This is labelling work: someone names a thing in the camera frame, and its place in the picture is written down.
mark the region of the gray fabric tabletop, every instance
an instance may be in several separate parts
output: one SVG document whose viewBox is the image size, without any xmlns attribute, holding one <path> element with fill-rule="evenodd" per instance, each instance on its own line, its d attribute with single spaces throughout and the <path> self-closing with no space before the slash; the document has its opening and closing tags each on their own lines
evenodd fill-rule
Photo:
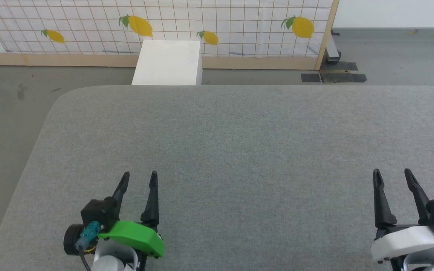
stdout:
<svg viewBox="0 0 434 271">
<path fill-rule="evenodd" d="M 0 228 L 0 271 L 82 271 L 62 247 L 130 172 L 138 221 L 159 176 L 150 271 L 391 270 L 371 259 L 372 171 L 399 223 L 434 198 L 434 87 L 99 86 L 53 105 Z"/>
</svg>

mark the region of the yellow lemon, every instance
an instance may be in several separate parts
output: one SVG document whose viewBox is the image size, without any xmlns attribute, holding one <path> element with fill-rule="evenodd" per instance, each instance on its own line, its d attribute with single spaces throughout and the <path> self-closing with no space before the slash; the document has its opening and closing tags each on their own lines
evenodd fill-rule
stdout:
<svg viewBox="0 0 434 271">
<path fill-rule="evenodd" d="M 130 28 L 140 36 L 153 37 L 152 26 L 143 18 L 127 14 L 125 17 L 119 17 L 118 25 L 120 23 L 123 23 L 126 28 L 130 25 Z"/>
<path fill-rule="evenodd" d="M 219 43 L 217 35 L 210 31 L 200 31 L 197 33 L 197 36 L 200 36 L 200 38 L 203 38 L 205 42 L 211 45 L 217 45 L 217 43 Z"/>
<path fill-rule="evenodd" d="M 292 26 L 292 32 L 300 38 L 311 38 L 314 33 L 314 24 L 304 17 L 290 17 L 282 21 L 281 27 L 286 24 L 287 29 Z"/>
<path fill-rule="evenodd" d="M 47 30 L 47 29 L 41 30 L 40 34 L 50 38 L 52 41 L 56 43 L 65 43 L 65 38 L 60 33 L 54 30 Z"/>
</svg>

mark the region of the white box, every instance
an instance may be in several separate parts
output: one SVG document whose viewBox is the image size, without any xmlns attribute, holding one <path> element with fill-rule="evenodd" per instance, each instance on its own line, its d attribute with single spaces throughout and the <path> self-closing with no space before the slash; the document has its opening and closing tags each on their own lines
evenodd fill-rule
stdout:
<svg viewBox="0 0 434 271">
<path fill-rule="evenodd" d="M 200 41 L 144 40 L 132 85 L 200 85 Z"/>
</svg>

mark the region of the white wall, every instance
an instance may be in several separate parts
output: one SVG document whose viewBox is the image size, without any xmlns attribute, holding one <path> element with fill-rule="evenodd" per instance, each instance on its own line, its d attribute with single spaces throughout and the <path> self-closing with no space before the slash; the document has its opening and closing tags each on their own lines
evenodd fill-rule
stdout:
<svg viewBox="0 0 434 271">
<path fill-rule="evenodd" d="M 434 28 L 434 0 L 339 0 L 339 28 Z"/>
</svg>

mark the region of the grid pattern fabric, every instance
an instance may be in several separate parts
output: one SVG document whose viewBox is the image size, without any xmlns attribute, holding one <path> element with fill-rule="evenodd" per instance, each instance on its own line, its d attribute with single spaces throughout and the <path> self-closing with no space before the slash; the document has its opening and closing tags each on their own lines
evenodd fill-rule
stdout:
<svg viewBox="0 0 434 271">
<path fill-rule="evenodd" d="M 9 53 L 138 55 L 154 39 L 201 41 L 204 56 L 317 57 L 332 2 L 0 0 L 0 40 Z M 296 17 L 312 35 L 286 27 Z"/>
</svg>

